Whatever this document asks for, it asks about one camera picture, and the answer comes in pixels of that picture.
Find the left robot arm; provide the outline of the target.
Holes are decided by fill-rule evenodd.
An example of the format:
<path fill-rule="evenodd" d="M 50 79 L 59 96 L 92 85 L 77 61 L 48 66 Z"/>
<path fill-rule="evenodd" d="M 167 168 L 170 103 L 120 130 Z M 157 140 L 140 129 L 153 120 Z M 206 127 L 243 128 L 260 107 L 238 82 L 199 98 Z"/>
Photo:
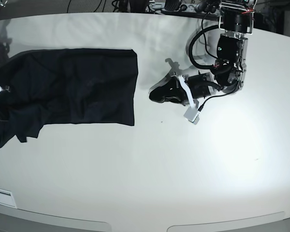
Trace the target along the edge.
<path fill-rule="evenodd" d="M 166 80 L 157 84 L 149 93 L 153 102 L 172 102 L 187 105 L 189 95 L 193 102 L 204 98 L 206 101 L 215 98 L 216 92 L 223 96 L 234 94 L 242 89 L 246 73 L 246 52 L 248 39 L 254 23 L 255 0 L 202 0 L 195 12 L 218 12 L 219 21 L 216 25 L 202 28 L 191 39 L 188 45 L 188 58 L 191 64 L 205 73 L 183 75 L 184 83 L 180 84 L 179 75 L 168 74 Z M 219 37 L 215 63 L 199 64 L 193 56 L 193 48 L 200 37 L 215 29 L 224 31 Z"/>

